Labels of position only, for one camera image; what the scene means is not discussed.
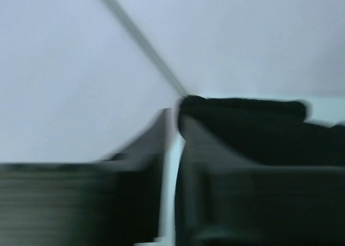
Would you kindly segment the black t shirt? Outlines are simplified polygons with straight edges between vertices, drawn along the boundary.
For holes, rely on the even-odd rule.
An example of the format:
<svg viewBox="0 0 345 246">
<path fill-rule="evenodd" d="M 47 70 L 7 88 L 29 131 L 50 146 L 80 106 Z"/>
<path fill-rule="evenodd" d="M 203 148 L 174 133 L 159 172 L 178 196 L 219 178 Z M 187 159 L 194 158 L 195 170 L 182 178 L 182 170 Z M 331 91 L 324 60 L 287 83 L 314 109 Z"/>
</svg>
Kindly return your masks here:
<svg viewBox="0 0 345 246">
<path fill-rule="evenodd" d="M 178 129 L 185 135 L 185 118 L 240 154 L 266 165 L 344 165 L 344 126 L 308 123 L 302 101 L 206 99 L 180 101 Z"/>
</svg>

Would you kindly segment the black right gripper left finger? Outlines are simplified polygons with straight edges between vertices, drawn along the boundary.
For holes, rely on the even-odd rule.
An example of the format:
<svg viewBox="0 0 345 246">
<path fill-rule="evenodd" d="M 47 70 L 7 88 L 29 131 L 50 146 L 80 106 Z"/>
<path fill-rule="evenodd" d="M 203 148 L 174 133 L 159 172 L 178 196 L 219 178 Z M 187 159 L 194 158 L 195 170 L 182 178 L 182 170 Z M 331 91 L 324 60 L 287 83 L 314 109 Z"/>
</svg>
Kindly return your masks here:
<svg viewBox="0 0 345 246">
<path fill-rule="evenodd" d="M 89 163 L 2 163 L 1 245 L 135 245 L 160 236 L 170 109 Z"/>
</svg>

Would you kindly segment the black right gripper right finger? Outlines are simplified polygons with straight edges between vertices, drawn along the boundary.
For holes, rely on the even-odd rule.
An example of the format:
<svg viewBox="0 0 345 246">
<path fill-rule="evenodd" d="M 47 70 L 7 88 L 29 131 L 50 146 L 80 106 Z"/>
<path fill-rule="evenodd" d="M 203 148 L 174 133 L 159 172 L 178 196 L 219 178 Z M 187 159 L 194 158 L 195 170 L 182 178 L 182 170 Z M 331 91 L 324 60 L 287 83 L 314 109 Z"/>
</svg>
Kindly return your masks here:
<svg viewBox="0 0 345 246">
<path fill-rule="evenodd" d="M 185 118 L 175 196 L 187 245 L 344 245 L 344 167 L 263 165 Z"/>
</svg>

